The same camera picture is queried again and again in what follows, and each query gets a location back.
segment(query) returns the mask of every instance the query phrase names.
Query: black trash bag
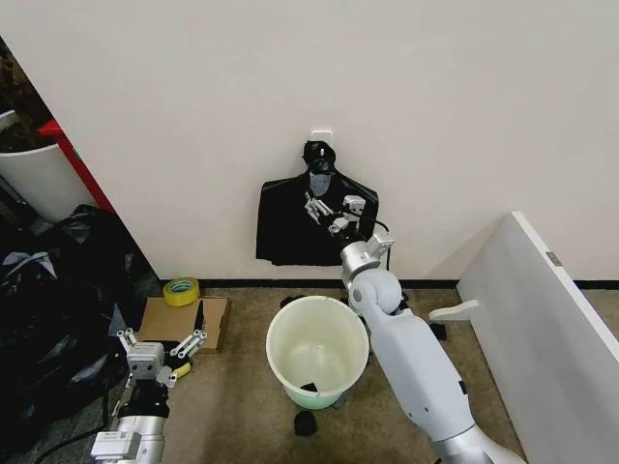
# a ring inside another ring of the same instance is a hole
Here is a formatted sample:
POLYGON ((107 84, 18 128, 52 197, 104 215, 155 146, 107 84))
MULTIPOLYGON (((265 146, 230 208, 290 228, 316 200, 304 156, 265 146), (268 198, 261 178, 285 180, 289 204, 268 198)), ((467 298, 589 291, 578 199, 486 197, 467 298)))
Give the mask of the black trash bag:
POLYGON ((157 276, 116 215, 80 205, 42 235, 42 247, 59 276, 95 285, 101 298, 118 305, 128 327, 139 330, 157 276))
MULTIPOLYGON (((0 365, 10 374, 0 383, 0 417, 11 424, 0 446, 25 450, 45 423, 101 394, 113 307, 96 287, 57 276, 45 252, 3 266, 0 276, 0 365)), ((119 379, 121 365, 112 371, 119 379)))
POLYGON ((255 257, 276 266, 338 266, 341 243, 308 215, 306 192, 334 211, 341 210, 346 195, 364 198, 367 219, 359 221, 359 232, 365 240, 373 233, 378 194, 337 171, 336 153, 326 142, 306 143, 303 158, 308 165, 305 173, 262 186, 255 257))

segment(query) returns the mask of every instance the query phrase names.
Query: baseboard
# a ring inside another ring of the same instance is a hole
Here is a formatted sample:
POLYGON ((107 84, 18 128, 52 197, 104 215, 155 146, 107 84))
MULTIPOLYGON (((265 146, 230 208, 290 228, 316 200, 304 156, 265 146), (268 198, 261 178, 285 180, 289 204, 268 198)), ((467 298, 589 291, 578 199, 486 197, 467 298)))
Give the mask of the baseboard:
MULTIPOLYGON (((162 285, 169 282, 163 279, 162 285)), ((344 288, 337 278, 200 278, 200 288, 344 288)), ((402 288, 456 288, 457 280, 404 279, 402 288)))
POLYGON ((580 290, 619 290, 619 280, 575 280, 580 290))
MULTIPOLYGON (((162 279, 162 285, 169 279, 162 279)), ((341 280, 336 278, 201 278, 200 288, 344 288, 341 280)), ((408 289, 455 289, 454 279, 402 279, 402 288, 408 289)), ((580 290, 619 290, 619 280, 575 280, 580 290)))

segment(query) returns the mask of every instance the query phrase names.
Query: white board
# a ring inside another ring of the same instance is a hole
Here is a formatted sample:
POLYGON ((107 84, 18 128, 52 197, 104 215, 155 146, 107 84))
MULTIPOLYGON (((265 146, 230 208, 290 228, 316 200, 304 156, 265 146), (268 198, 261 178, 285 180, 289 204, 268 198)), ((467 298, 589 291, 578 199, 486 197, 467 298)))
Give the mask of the white board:
POLYGON ((619 343, 549 251, 511 213, 457 290, 529 462, 619 462, 619 343))

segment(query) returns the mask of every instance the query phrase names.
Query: white bucket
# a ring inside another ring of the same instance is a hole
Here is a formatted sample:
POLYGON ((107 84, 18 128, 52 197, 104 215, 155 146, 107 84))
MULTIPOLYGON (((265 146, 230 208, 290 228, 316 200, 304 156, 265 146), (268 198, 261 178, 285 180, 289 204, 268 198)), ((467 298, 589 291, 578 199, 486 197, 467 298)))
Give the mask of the white bucket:
POLYGON ((278 312, 267 332, 267 358, 290 399, 304 408, 335 403, 368 362, 368 333, 344 303, 304 297, 278 312), (301 390, 314 383, 318 391, 301 390))

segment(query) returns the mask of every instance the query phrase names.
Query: cardboard box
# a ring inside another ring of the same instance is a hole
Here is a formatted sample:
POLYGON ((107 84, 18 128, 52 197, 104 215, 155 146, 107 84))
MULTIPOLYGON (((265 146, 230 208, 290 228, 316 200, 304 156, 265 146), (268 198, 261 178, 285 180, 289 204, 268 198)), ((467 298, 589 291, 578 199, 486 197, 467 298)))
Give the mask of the cardboard box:
POLYGON ((204 297, 186 306, 169 306, 163 298, 149 298, 137 339, 140 341, 176 341, 180 343, 193 333, 200 301, 204 302, 206 343, 200 353, 218 353, 223 345, 230 313, 228 298, 204 297))

